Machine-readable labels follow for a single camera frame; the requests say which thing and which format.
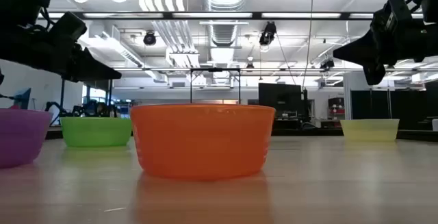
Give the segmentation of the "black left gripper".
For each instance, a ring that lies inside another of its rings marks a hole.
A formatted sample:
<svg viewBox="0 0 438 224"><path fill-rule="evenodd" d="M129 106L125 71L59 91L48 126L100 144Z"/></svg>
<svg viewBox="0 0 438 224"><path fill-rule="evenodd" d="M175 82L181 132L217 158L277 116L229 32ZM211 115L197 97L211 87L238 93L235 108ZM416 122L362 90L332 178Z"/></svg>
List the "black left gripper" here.
<svg viewBox="0 0 438 224"><path fill-rule="evenodd" d="M32 34L30 67L56 73L71 82L120 79L122 74L93 58L68 36L49 39L47 34Z"/></svg>

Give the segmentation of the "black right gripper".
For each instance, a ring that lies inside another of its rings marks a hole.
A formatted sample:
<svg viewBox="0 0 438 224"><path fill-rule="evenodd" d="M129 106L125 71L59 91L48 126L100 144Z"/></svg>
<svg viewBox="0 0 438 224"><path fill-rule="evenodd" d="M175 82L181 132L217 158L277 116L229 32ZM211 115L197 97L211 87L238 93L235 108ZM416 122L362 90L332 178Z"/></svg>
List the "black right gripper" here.
<svg viewBox="0 0 438 224"><path fill-rule="evenodd" d="M379 84L386 70L384 64L398 60L424 60L428 32L421 21L372 23L365 35L333 51L333 57L363 65L369 86Z"/></svg>

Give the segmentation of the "green plastic bowl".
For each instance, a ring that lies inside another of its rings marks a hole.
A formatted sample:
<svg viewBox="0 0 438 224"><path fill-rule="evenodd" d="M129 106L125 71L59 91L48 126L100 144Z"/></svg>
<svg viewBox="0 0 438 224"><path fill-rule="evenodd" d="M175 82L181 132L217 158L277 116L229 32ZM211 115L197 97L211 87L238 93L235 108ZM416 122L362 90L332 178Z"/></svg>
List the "green plastic bowl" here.
<svg viewBox="0 0 438 224"><path fill-rule="evenodd" d="M61 128L68 147L121 147L131 137L131 120L110 117L63 117Z"/></svg>

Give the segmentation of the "yellow plastic bowl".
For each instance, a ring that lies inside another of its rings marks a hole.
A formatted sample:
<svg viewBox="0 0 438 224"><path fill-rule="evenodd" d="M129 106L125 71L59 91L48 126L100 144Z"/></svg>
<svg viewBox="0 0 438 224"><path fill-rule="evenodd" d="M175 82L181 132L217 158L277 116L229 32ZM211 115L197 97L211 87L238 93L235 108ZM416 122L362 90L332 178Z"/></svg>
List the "yellow plastic bowl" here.
<svg viewBox="0 0 438 224"><path fill-rule="evenodd" d="M347 140L383 142L396 139L399 121L399 119L355 119L340 122Z"/></svg>

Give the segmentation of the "purple plastic bowl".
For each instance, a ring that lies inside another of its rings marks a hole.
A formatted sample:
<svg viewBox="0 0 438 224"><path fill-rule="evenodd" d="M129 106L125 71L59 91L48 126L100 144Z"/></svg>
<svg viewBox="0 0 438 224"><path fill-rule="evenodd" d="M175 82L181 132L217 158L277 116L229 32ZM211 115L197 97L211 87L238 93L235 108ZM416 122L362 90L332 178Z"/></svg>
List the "purple plastic bowl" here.
<svg viewBox="0 0 438 224"><path fill-rule="evenodd" d="M52 113L0 108L0 169L31 164L39 155Z"/></svg>

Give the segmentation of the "orange plastic bowl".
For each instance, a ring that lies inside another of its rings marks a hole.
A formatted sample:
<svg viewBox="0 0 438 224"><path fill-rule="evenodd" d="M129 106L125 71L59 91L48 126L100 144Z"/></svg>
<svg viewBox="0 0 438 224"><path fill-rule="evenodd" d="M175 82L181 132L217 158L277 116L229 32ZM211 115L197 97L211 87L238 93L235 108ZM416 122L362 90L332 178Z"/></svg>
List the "orange plastic bowl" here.
<svg viewBox="0 0 438 224"><path fill-rule="evenodd" d="M164 104L131 110L142 170L150 176L211 181L262 169L276 110L262 105Z"/></svg>

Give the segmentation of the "black partition panel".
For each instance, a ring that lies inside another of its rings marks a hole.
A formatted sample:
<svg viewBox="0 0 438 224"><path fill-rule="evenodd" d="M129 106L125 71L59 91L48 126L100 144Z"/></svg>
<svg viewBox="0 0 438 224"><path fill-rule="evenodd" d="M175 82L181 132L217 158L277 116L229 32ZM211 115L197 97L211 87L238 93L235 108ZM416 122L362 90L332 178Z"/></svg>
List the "black partition panel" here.
<svg viewBox="0 0 438 224"><path fill-rule="evenodd" d="M438 119L438 91L352 90L353 119L398 119L399 129L431 130Z"/></svg>

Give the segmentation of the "red storage shelf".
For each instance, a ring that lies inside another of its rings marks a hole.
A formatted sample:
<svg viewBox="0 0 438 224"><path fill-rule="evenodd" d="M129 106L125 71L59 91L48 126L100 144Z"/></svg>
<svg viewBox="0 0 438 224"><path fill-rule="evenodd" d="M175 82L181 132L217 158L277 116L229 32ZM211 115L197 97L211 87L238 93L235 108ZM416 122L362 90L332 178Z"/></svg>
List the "red storage shelf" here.
<svg viewBox="0 0 438 224"><path fill-rule="evenodd" d="M345 119L345 105L343 97L335 97L328 100L328 118L333 120Z"/></svg>

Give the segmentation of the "blue background screen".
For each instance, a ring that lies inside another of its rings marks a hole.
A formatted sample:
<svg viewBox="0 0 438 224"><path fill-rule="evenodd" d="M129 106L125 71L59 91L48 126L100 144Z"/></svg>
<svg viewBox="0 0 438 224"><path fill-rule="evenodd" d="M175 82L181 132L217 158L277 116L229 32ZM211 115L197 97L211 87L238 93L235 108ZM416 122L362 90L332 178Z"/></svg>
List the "blue background screen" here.
<svg viewBox="0 0 438 224"><path fill-rule="evenodd" d="M31 88L18 91L14 97L14 107L22 110L27 110L29 106Z"/></svg>

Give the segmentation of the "black computer monitor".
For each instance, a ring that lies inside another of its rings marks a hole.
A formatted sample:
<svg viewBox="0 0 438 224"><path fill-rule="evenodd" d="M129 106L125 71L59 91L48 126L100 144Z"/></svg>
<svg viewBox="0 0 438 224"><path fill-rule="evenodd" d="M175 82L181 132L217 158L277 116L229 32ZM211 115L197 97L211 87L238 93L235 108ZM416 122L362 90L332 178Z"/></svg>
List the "black computer monitor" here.
<svg viewBox="0 0 438 224"><path fill-rule="evenodd" d="M304 103L299 85L259 83L259 105L269 106L276 110L277 114L291 112L292 114L304 114Z"/></svg>

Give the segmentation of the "black background station frame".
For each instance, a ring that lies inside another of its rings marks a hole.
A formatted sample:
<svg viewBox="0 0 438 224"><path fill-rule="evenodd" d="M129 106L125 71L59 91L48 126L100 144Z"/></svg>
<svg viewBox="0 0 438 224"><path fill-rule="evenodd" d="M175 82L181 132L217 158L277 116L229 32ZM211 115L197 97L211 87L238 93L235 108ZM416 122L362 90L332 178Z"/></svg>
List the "black background station frame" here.
<svg viewBox="0 0 438 224"><path fill-rule="evenodd" d="M116 107L90 97L91 87L62 79L58 117L116 117Z"/></svg>
<svg viewBox="0 0 438 224"><path fill-rule="evenodd" d="M189 68L189 72L190 72L190 103L193 103L193 72L198 71L199 73L203 73L204 71L207 71L209 73L219 73L219 72L236 72L238 74L237 77L237 81L238 81L238 103L241 104L242 103L242 94L241 94L241 89L242 89L242 82L241 82L241 77L242 77L242 71L240 68L220 68L220 67L209 67L209 68Z"/></svg>

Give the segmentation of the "black aluminium rig frame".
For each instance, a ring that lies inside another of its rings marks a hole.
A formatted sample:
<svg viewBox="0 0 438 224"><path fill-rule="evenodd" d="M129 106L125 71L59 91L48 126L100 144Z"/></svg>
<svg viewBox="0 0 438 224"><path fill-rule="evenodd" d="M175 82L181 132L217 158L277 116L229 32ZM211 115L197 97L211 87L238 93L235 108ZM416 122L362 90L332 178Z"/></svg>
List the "black aluminium rig frame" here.
<svg viewBox="0 0 438 224"><path fill-rule="evenodd" d="M50 21L59 20L68 12L48 13ZM357 12L70 12L83 21L370 21L372 13ZM340 128L298 129L274 128L273 136L341 136ZM397 138L438 141L438 131L400 129Z"/></svg>

